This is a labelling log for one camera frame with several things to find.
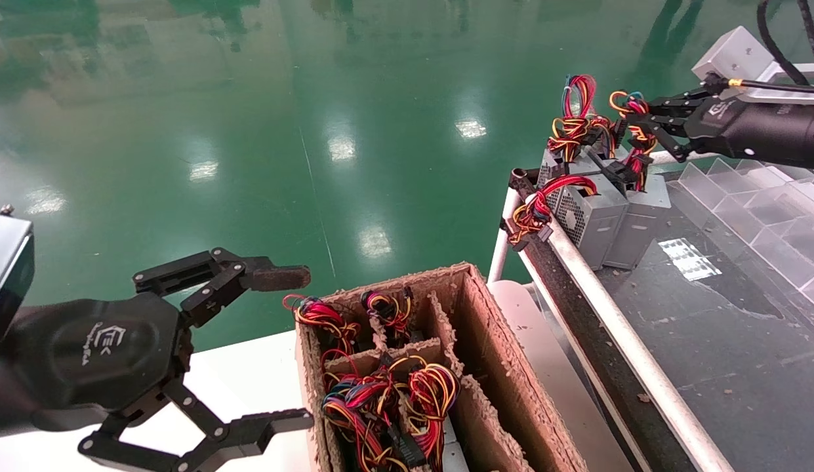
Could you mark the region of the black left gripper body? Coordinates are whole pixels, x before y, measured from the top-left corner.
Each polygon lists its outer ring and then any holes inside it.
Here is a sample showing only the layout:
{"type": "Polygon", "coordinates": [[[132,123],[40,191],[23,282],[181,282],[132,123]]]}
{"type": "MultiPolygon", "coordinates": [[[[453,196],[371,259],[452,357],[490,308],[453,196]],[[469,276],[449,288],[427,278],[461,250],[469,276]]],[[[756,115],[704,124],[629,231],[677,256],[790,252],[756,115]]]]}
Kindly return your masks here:
{"type": "Polygon", "coordinates": [[[52,410],[128,410],[192,353],[178,309],[151,293],[31,307],[13,322],[14,372],[52,410]]]}

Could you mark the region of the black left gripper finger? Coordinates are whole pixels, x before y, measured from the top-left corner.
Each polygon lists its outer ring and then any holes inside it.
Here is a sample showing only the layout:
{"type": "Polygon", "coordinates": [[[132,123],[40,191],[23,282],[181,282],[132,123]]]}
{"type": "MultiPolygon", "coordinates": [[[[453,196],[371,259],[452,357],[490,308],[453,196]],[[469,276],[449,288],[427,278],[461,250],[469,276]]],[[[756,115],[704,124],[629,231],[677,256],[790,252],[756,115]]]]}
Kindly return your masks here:
{"type": "Polygon", "coordinates": [[[222,422],[182,380],[164,383],[154,398],[173,403],[205,436],[190,451],[175,455],[121,441],[131,417],[110,414],[100,428],[79,443],[79,453],[101,466],[122,471],[217,471],[231,460],[263,455],[277,434],[310,429],[314,417],[305,408],[277,410],[222,422]]]}
{"type": "Polygon", "coordinates": [[[188,326],[200,328],[242,293],[286,292],[301,289],[311,281],[305,265],[278,266],[269,257],[242,257],[213,248],[134,274],[136,293],[151,292],[164,298],[197,288],[180,305],[188,326]]]}

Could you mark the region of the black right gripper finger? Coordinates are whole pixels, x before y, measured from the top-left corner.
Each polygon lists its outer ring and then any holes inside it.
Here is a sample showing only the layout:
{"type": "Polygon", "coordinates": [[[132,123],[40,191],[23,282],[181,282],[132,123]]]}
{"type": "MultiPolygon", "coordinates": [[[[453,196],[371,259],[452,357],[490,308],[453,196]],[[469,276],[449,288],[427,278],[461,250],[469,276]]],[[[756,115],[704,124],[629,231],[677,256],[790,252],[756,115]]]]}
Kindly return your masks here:
{"type": "Polygon", "coordinates": [[[708,90],[695,88],[673,96],[653,99],[647,104],[647,113],[659,117],[689,117],[711,98],[713,95],[708,90]]]}
{"type": "Polygon", "coordinates": [[[677,162],[683,163],[695,150],[685,131],[685,124],[693,113],[693,110],[629,111],[625,114],[632,133],[629,143],[646,155],[661,146],[677,162]]]}

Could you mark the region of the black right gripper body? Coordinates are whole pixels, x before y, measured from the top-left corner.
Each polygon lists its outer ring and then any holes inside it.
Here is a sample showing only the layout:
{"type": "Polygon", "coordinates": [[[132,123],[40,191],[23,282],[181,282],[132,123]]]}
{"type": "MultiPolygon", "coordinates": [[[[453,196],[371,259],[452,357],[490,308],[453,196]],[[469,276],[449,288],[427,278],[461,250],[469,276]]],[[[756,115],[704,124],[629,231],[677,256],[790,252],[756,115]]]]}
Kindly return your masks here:
{"type": "Polygon", "coordinates": [[[691,153],[717,153],[733,159],[750,159],[742,117],[754,104],[738,98],[704,99],[685,119],[683,132],[691,153]]]}

